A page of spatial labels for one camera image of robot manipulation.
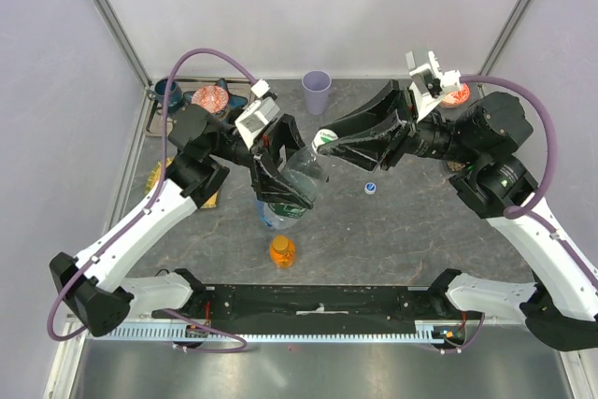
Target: blue mug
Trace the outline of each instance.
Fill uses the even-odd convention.
[[[164,95],[166,94],[167,82],[168,78],[162,78],[158,81],[153,87],[153,92],[149,93],[149,98],[162,105],[164,103]],[[170,98],[168,99],[168,114],[177,112],[184,104],[183,91],[180,89],[180,86],[178,86],[178,83],[173,81],[172,86],[170,87]]]

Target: orange object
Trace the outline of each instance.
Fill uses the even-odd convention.
[[[443,107],[458,107],[467,100],[469,100],[469,86],[464,83],[457,92],[445,95],[440,101],[440,105]]]
[[[228,105],[229,94],[220,86],[204,86],[193,94],[191,103],[199,105],[207,112],[216,114]]]
[[[270,243],[270,259],[280,268],[289,268],[295,262],[295,244],[285,235],[277,235]]]

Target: purple cup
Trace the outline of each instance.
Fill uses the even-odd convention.
[[[330,75],[321,70],[314,70],[304,75],[301,84],[309,114],[314,116],[323,114],[328,106],[328,94],[333,84]]]

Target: orange bottle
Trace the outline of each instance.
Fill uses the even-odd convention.
[[[277,235],[270,243],[270,259],[280,268],[289,268],[295,262],[295,244],[285,235]]]

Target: plastic bottle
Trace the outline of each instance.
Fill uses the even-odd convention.
[[[338,139],[335,132],[319,130],[311,145],[294,153],[282,167],[280,175],[287,179],[293,187],[301,191],[310,201],[314,201],[322,185],[328,179],[328,173],[322,167],[316,148],[327,142]],[[258,210],[262,221],[269,228],[287,229],[296,224],[305,215],[307,209],[279,203],[258,202]]]
[[[295,244],[285,235],[277,235],[270,243],[270,259],[280,268],[289,268],[295,262]]]

